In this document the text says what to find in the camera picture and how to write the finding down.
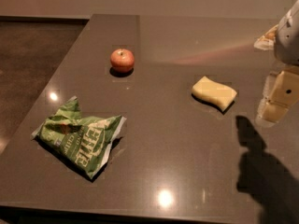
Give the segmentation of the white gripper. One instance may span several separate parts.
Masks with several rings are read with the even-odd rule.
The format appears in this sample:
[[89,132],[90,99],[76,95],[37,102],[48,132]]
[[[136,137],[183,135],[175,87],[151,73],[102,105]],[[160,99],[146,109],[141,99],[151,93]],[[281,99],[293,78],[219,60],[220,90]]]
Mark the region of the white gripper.
[[[276,58],[281,62],[299,65],[299,0],[278,25],[255,41],[254,48],[274,50]],[[298,101],[299,69],[286,68],[279,73],[272,72],[265,80],[263,99],[255,121],[262,127],[270,128],[279,123]]]

